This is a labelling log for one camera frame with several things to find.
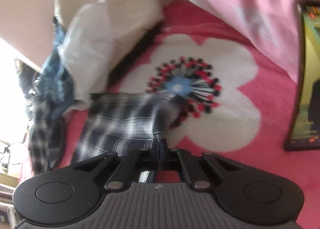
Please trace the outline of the black white plaid shirt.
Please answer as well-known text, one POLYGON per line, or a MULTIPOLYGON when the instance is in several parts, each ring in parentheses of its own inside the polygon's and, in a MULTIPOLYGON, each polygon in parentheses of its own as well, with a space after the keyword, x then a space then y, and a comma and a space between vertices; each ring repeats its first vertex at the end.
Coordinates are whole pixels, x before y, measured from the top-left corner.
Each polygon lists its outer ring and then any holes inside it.
MULTIPOLYGON (((63 116, 51 121, 47 102, 40 95, 40 76, 29 66, 18 72, 19 85, 31 118, 29 158, 35 175, 57 169, 66 154, 67 124, 63 116)), ((131 150, 151 147, 179 117, 185 100, 171 93, 102 93, 92 103, 72 163, 106 152, 127 155, 131 150)))

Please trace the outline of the pink floral bed blanket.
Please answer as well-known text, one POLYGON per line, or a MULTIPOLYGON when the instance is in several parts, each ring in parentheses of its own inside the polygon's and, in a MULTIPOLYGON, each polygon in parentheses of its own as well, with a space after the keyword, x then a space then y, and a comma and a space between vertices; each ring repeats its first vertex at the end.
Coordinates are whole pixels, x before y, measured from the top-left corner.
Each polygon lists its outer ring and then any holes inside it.
POLYGON ((319 228, 319 151, 286 152, 283 142, 295 105, 296 84, 243 35, 187 0, 164 9, 152 42, 126 56, 110 72, 108 91, 140 93, 156 69, 179 57, 212 65, 220 95, 210 113, 195 105, 168 131, 170 147, 195 155, 217 152, 289 178, 305 196, 298 223, 319 228))

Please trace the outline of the blue denim garment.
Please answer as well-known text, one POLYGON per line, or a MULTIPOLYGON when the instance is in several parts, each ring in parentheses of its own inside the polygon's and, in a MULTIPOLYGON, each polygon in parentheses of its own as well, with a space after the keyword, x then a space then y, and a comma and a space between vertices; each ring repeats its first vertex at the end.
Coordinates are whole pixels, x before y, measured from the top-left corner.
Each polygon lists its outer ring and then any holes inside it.
POLYGON ((51 55, 42 66, 39 91, 47 102, 49 117, 56 121, 71 107, 75 100, 74 82, 64 67, 58 48, 63 45, 65 30, 56 17, 53 18, 54 38, 51 55))

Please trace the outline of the white garment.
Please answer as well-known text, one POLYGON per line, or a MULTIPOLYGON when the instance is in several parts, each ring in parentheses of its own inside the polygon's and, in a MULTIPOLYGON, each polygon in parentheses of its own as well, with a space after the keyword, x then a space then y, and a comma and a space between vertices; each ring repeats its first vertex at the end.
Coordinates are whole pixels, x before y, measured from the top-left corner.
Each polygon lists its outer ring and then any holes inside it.
POLYGON ((56 0, 54 15, 66 30, 58 53, 74 82, 73 98, 86 105, 163 19, 160 0, 56 0))

